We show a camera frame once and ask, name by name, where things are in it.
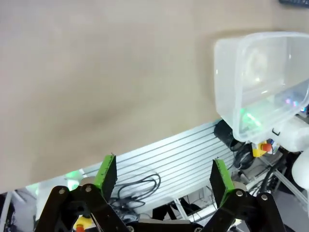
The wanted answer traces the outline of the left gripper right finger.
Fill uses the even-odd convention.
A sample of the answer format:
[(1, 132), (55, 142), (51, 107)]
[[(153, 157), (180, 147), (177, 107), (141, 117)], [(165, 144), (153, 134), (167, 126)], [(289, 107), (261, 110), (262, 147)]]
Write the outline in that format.
[(251, 232), (286, 231), (273, 196), (267, 192), (252, 196), (235, 187), (222, 159), (213, 160), (210, 184), (217, 210), (203, 232), (226, 232), (236, 219), (244, 221)]

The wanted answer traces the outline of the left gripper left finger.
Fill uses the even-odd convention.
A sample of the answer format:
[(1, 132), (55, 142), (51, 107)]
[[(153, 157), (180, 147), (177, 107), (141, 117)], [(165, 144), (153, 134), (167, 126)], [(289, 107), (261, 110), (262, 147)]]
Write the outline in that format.
[(71, 232), (80, 216), (91, 219), (99, 232), (127, 232), (129, 229), (109, 204), (117, 181), (116, 156), (107, 155), (94, 182), (69, 190), (55, 186), (41, 213), (36, 232)]

